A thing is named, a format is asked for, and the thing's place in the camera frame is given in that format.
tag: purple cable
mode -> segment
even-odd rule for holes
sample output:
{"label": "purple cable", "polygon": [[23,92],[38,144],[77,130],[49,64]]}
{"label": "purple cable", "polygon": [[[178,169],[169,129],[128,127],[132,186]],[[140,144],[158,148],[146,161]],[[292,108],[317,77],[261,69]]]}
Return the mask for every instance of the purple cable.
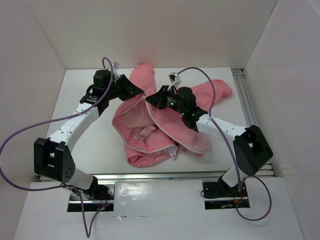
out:
{"label": "purple cable", "polygon": [[[215,89],[214,83],[212,82],[212,80],[210,79],[210,77],[209,77],[202,69],[200,69],[200,68],[198,68],[198,67],[194,67],[194,66],[187,67],[187,68],[179,71],[177,74],[179,75],[179,74],[181,74],[181,73],[183,73],[184,71],[189,70],[189,69],[195,69],[195,70],[198,70],[198,71],[202,72],[202,73],[206,76],[206,78],[209,80],[209,82],[210,82],[210,84],[211,84],[211,86],[212,86],[212,89],[213,89],[213,100],[212,100],[211,106],[210,106],[210,108],[209,108],[209,116],[210,116],[211,121],[213,122],[213,124],[216,126],[216,128],[217,128],[217,129],[219,130],[219,132],[221,133],[221,135],[222,135],[222,137],[223,137],[223,139],[224,139],[224,141],[225,141],[225,143],[226,143],[226,145],[227,145],[227,147],[228,147],[228,149],[229,149],[229,152],[230,152],[230,154],[231,154],[231,157],[232,157],[232,160],[233,160],[233,163],[234,163],[236,175],[237,175],[237,178],[238,178],[238,190],[239,190],[239,192],[241,192],[242,185],[245,183],[245,181],[246,181],[247,178],[245,178],[245,179],[243,179],[243,180],[241,181],[241,179],[240,179],[239,167],[238,167],[238,164],[237,164],[237,160],[236,160],[236,157],[235,157],[234,152],[232,151],[232,148],[231,148],[231,146],[230,146],[230,143],[229,143],[229,141],[228,141],[225,133],[222,131],[222,129],[220,128],[220,126],[217,124],[217,122],[216,122],[216,121],[212,118],[212,116],[211,116],[211,110],[212,110],[212,108],[213,108],[213,106],[214,106],[214,104],[215,104],[215,100],[216,100],[216,89]],[[258,177],[256,177],[256,176],[253,176],[253,178],[258,179],[258,180],[263,184],[263,186],[264,186],[265,189],[266,189],[266,192],[268,193],[268,197],[269,197],[269,209],[268,209],[268,211],[267,211],[266,214],[263,215],[262,217],[259,217],[259,218],[256,218],[256,219],[247,218],[247,217],[243,216],[243,215],[239,212],[239,209],[238,209],[238,208],[239,208],[239,205],[240,205],[244,200],[238,202],[238,204],[235,206],[235,209],[236,209],[237,213],[240,215],[240,217],[242,217],[243,219],[248,220],[248,221],[255,222],[255,221],[260,221],[260,220],[264,219],[266,216],[269,215],[269,213],[270,213],[270,211],[271,211],[271,207],[272,207],[272,200],[271,200],[271,194],[270,194],[269,189],[268,189],[268,187],[266,186],[266,184],[265,184],[260,178],[258,178]]]}
{"label": "purple cable", "polygon": [[[74,187],[74,189],[77,191],[79,198],[80,198],[80,202],[81,202],[81,211],[82,211],[82,219],[83,219],[83,224],[84,224],[84,230],[85,230],[85,234],[87,238],[90,238],[91,235],[91,227],[92,224],[94,223],[94,220],[96,218],[96,216],[98,215],[98,213],[100,213],[100,208],[97,209],[96,213],[94,214],[91,223],[90,223],[90,227],[89,227],[89,231],[88,231],[88,226],[87,226],[87,221],[86,221],[86,215],[85,215],[85,205],[84,205],[84,200],[82,198],[81,192],[79,191],[79,189],[77,187]],[[111,205],[111,203],[107,203],[105,205],[102,205],[102,207],[106,207]]]}
{"label": "purple cable", "polygon": [[[238,202],[237,205],[235,206],[235,210],[236,210],[236,212],[240,215],[240,217],[242,217],[243,219],[248,220],[248,221],[251,221],[251,222],[256,222],[256,221],[260,221],[260,220],[264,219],[266,216],[269,215],[269,213],[270,213],[270,211],[271,211],[271,208],[272,208],[272,199],[271,199],[271,194],[270,194],[270,191],[269,191],[267,185],[266,185],[260,178],[258,178],[257,176],[253,176],[253,178],[258,179],[258,180],[262,183],[262,185],[264,186],[266,192],[268,193],[268,197],[269,197],[269,208],[268,208],[268,211],[267,211],[267,212],[265,213],[265,215],[263,215],[262,217],[254,218],[254,219],[252,219],[252,218],[247,218],[246,216],[243,216],[243,215],[239,212],[239,205],[240,205],[243,201],[245,201],[245,200],[242,200],[242,201]],[[241,182],[241,188],[242,188],[242,185],[245,183],[246,179],[247,179],[247,178],[245,178],[245,179],[242,180],[242,182]]]}
{"label": "purple cable", "polygon": [[[114,75],[114,69],[113,69],[113,66],[112,66],[112,63],[111,61],[109,60],[109,58],[107,57],[104,57],[102,58],[102,65],[104,68],[105,67],[105,60],[107,60],[110,64],[110,72],[111,72],[111,77],[110,77],[110,82],[109,82],[109,85],[108,87],[106,88],[105,92],[103,93],[103,95],[100,97],[100,99],[95,103],[93,104],[92,106],[90,106],[89,108],[87,108],[86,110],[80,112],[80,113],[77,113],[77,114],[74,114],[74,115],[70,115],[70,116],[65,116],[65,117],[61,117],[61,118],[57,118],[57,119],[52,119],[52,120],[48,120],[48,121],[42,121],[42,122],[39,122],[39,123],[36,123],[36,124],[33,124],[33,125],[30,125],[30,126],[26,126],[18,131],[16,131],[15,133],[11,134],[6,140],[4,140],[4,142],[2,143],[1,147],[0,147],[0,156],[1,156],[1,153],[3,151],[3,149],[5,148],[6,144],[10,141],[10,139],[12,139],[14,136],[18,135],[19,133],[22,133],[28,129],[32,129],[34,127],[38,127],[38,126],[41,126],[41,125],[44,125],[44,124],[49,124],[49,123],[54,123],[54,122],[58,122],[58,121],[62,121],[62,120],[67,120],[67,119],[72,119],[74,117],[77,117],[79,115],[82,115],[82,114],[85,114],[86,112],[88,112],[89,110],[95,108],[101,101],[102,99],[106,96],[107,92],[109,91],[110,87],[111,87],[111,83],[113,82],[113,75]],[[38,192],[38,191],[45,191],[45,190],[51,190],[51,189],[58,189],[58,188],[62,188],[62,186],[52,186],[52,187],[46,187],[46,188],[38,188],[38,189],[32,189],[32,188],[27,188],[27,187],[22,187],[22,186],[18,186],[16,184],[14,184],[12,181],[10,181],[6,175],[4,174],[4,172],[2,171],[1,169],[1,166],[0,166],[0,176],[8,183],[10,184],[11,186],[17,188],[17,189],[20,189],[20,190],[24,190],[24,191],[32,191],[32,192]]]}
{"label": "purple cable", "polygon": [[189,70],[189,69],[195,69],[195,70],[198,70],[200,72],[202,72],[206,78],[209,80],[211,86],[212,86],[212,89],[213,89],[213,100],[212,100],[212,103],[211,103],[211,106],[209,108],[209,116],[210,116],[210,119],[211,121],[213,122],[213,124],[216,126],[216,128],[219,130],[219,132],[221,133],[224,141],[225,141],[225,144],[226,146],[228,147],[229,149],[229,152],[231,154],[231,157],[232,157],[232,160],[233,160],[233,163],[234,163],[234,167],[235,167],[235,171],[236,171],[236,176],[238,178],[238,190],[239,192],[241,191],[241,188],[240,188],[240,183],[241,183],[241,179],[240,179],[240,172],[239,172],[239,167],[238,167],[238,164],[237,164],[237,160],[236,160],[236,157],[234,155],[234,152],[232,151],[232,148],[231,148],[231,145],[226,137],[226,135],[224,134],[224,132],[222,131],[222,129],[220,128],[220,126],[217,124],[217,122],[212,118],[212,115],[211,115],[211,110],[212,108],[214,107],[214,104],[215,104],[215,101],[216,101],[216,88],[214,86],[214,83],[212,82],[212,80],[210,79],[210,77],[208,76],[208,74],[205,73],[205,71],[203,71],[202,69],[198,68],[198,67],[195,67],[195,66],[190,66],[190,67],[187,67],[181,71],[179,71],[177,74],[181,74],[183,73],[184,71],[186,70]]}

